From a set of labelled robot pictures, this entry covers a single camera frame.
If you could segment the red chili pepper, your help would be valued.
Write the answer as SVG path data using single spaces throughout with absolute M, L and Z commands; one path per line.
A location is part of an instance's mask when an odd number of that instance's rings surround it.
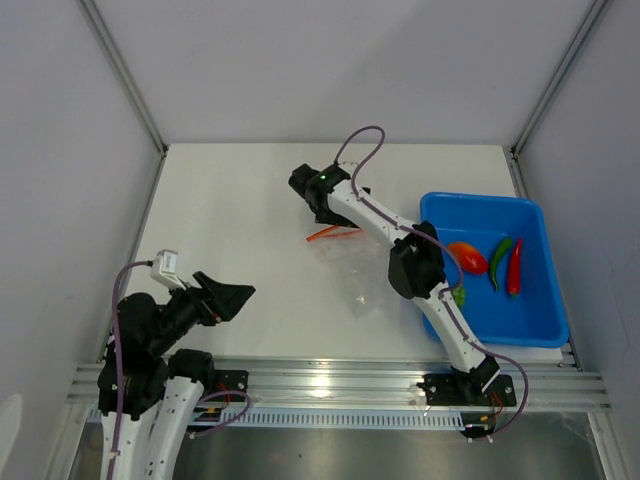
M 516 298 L 521 291 L 521 249 L 522 239 L 519 238 L 511 251 L 507 270 L 507 293 Z

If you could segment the orange red mango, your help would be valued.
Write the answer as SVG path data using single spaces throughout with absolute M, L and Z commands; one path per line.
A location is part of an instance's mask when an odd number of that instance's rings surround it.
M 489 269 L 489 263 L 482 253 L 467 242 L 452 242 L 449 251 L 459 262 L 462 270 L 472 275 L 483 275 Z

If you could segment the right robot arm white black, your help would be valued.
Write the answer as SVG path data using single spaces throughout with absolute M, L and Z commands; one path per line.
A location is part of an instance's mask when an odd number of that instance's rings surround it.
M 303 164 L 293 170 L 288 184 L 317 222 L 357 227 L 388 248 L 389 284 L 418 306 L 436 331 L 456 377 L 458 395 L 472 404 L 489 396 L 500 367 L 455 303 L 445 274 L 444 245 L 435 228 L 391 212 L 334 164 L 321 171 Z

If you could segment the green chili pepper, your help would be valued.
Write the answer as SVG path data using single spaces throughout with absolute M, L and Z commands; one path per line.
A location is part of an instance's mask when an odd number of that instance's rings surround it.
M 493 255 L 489 261 L 489 278 L 495 291 L 499 290 L 498 268 L 504 256 L 512 248 L 513 241 L 510 237 L 504 237 L 494 249 Z

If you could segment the clear zip bag orange zipper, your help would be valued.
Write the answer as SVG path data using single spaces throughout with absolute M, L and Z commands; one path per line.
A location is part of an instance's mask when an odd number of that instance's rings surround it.
M 341 299 L 356 318 L 388 313 L 396 294 L 389 286 L 388 250 L 363 230 L 330 226 L 306 238 L 332 274 Z

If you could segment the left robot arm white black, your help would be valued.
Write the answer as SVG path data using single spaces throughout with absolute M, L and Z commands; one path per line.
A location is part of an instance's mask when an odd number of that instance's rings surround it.
M 154 269 L 151 278 L 169 292 L 165 304 L 144 292 L 114 298 L 112 332 L 99 374 L 103 479 L 169 479 L 193 413 L 206 402 L 234 402 L 249 410 L 244 371 L 219 371 L 211 353 L 168 351 L 193 327 L 231 321 L 254 294 L 251 285 L 225 284 L 198 271 L 189 284 Z

